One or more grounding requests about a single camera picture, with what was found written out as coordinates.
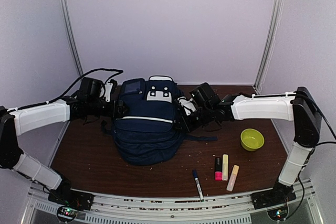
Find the navy blue student backpack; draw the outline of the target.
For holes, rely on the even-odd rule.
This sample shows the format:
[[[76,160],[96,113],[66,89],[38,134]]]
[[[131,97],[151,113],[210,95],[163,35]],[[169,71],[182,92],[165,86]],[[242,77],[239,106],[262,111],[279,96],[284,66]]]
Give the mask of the navy blue student backpack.
[[[113,137],[123,160],[137,166],[170,160],[184,140],[217,141],[216,136],[192,136],[178,129],[179,97],[183,91],[168,76],[124,81],[117,101],[123,101],[126,111],[112,119],[110,129],[102,121],[101,130]]]

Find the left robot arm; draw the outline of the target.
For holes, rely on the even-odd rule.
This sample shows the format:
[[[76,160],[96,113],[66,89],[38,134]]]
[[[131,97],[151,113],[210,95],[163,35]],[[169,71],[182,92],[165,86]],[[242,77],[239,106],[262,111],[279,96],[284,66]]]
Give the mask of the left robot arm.
[[[8,110],[1,107],[1,168],[17,171],[42,184],[64,205],[71,205],[76,197],[70,182],[59,173],[32,158],[18,145],[18,136],[56,123],[87,120],[89,116],[115,117],[117,103],[111,98],[117,82],[110,78],[102,82],[94,78],[83,78],[80,88],[72,96],[62,95],[55,101],[41,105],[27,105],[21,109]]]

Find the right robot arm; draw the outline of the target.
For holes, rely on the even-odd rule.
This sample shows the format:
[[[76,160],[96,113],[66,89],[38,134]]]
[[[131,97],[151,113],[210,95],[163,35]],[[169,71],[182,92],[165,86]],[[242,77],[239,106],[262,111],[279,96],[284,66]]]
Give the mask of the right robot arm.
[[[181,111],[177,124],[187,132],[211,122],[221,124],[246,119],[294,122],[295,136],[291,151],[274,188],[269,192],[269,199],[274,204],[287,198],[290,187],[299,178],[299,173],[320,140],[321,115],[308,89],[299,87],[296,91],[273,95],[230,94],[220,99],[205,82],[192,90],[190,95],[190,99],[176,99]]]

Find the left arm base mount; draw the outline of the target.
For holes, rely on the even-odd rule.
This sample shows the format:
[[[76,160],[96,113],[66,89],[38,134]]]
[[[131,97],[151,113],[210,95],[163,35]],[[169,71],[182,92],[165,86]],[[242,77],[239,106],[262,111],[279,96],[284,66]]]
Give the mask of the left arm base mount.
[[[56,210],[58,220],[69,223],[74,221],[81,212],[91,210],[94,195],[71,190],[70,196],[65,198],[52,191],[48,195],[48,200],[59,204]]]

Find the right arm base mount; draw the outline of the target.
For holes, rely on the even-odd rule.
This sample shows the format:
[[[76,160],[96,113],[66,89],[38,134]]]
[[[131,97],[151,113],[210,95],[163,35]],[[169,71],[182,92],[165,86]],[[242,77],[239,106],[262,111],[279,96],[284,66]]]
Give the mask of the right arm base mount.
[[[268,217],[272,221],[285,221],[289,216],[288,203],[295,200],[296,194],[285,193],[283,190],[265,190],[251,195],[255,210],[266,209]]]

